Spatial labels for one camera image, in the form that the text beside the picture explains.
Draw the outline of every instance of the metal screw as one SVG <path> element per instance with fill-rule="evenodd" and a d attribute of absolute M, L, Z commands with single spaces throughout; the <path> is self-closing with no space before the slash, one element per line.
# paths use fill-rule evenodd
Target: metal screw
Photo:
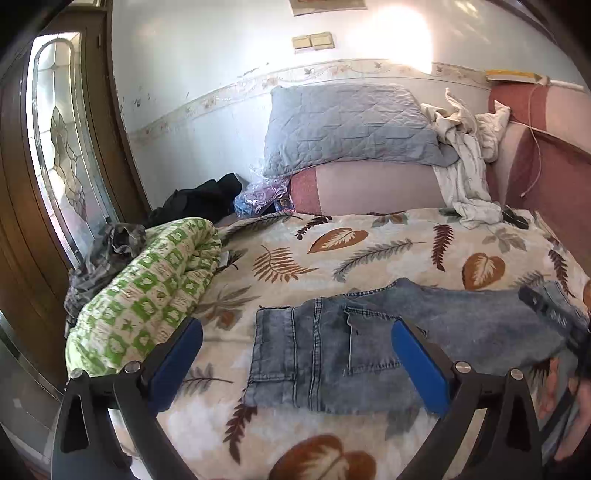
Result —
<path fill-rule="evenodd" d="M 458 362 L 456 363 L 456 370 L 461 374 L 468 374 L 472 371 L 472 367 L 468 362 Z"/>
<path fill-rule="evenodd" d="M 84 373 L 84 370 L 82 370 L 81 368 L 75 368 L 74 370 L 72 370 L 72 373 L 70 374 L 70 378 L 80 378 L 83 373 Z"/>
<path fill-rule="evenodd" d="M 136 360 L 133 360 L 132 362 L 129 362 L 127 365 L 125 365 L 123 370 L 125 370 L 126 374 L 134 374 L 140 369 L 141 366 L 141 363 L 139 363 Z"/>
<path fill-rule="evenodd" d="M 523 380 L 523 372 L 517 368 L 511 370 L 511 376 L 516 380 Z"/>

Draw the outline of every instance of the white cloth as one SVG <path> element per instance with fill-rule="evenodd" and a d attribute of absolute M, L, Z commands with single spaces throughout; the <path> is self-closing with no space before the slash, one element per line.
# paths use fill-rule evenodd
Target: white cloth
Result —
<path fill-rule="evenodd" d="M 460 157 L 449 167 L 433 166 L 443 200 L 462 216 L 460 223 L 466 228 L 500 222 L 502 209 L 491 202 L 488 193 L 485 158 L 496 160 L 511 110 L 495 102 L 496 113 L 474 116 L 449 88 L 446 99 L 454 108 L 451 114 L 433 105 L 421 105 L 439 140 L 452 145 Z"/>
<path fill-rule="evenodd" d="M 495 100 L 495 113 L 481 113 L 475 117 L 482 158 L 486 163 L 492 163 L 499 156 L 499 143 L 507 130 L 511 108 Z"/>

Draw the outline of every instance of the jeans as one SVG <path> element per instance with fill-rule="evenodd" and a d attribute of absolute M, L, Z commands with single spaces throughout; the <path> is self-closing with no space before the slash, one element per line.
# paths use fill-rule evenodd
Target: jeans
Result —
<path fill-rule="evenodd" d="M 560 288 L 547 282 L 547 288 Z M 517 290 L 452 291 L 407 278 L 377 290 L 261 308 L 244 402 L 338 414 L 405 411 L 422 401 L 392 349 L 399 317 L 419 327 L 452 361 L 505 375 L 564 346 Z"/>

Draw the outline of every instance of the glass panel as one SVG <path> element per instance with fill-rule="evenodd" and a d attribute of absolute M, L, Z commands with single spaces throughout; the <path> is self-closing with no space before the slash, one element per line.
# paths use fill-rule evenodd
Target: glass panel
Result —
<path fill-rule="evenodd" d="M 82 35 L 33 42 L 27 77 L 27 130 L 41 197 L 66 254 L 78 265 L 117 215 L 92 148 L 82 92 Z"/>
<path fill-rule="evenodd" d="M 72 0 L 71 5 L 94 5 L 100 7 L 101 0 Z"/>

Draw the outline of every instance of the cable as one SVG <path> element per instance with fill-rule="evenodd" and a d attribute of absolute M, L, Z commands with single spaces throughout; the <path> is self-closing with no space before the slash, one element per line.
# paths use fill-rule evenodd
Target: cable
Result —
<path fill-rule="evenodd" d="M 542 149 L 540 148 L 540 144 L 538 143 L 538 139 L 535 136 L 534 133 L 534 129 L 532 128 L 532 124 L 531 124 L 531 98 L 534 95 L 534 92 L 538 89 L 538 87 L 543 86 L 543 85 L 536 85 L 531 89 L 530 92 L 530 96 L 527 100 L 527 117 L 528 117 L 528 125 L 527 127 L 530 129 L 531 132 L 531 136 L 534 137 L 534 142 L 536 147 L 538 147 L 538 159 L 540 161 L 540 168 L 538 169 L 538 174 L 535 177 L 535 180 L 531 183 L 531 185 L 529 187 L 527 187 L 527 189 L 520 195 L 521 198 L 525 197 L 532 188 L 534 188 L 535 184 L 538 183 L 538 180 L 540 179 L 541 175 L 542 175 Z"/>

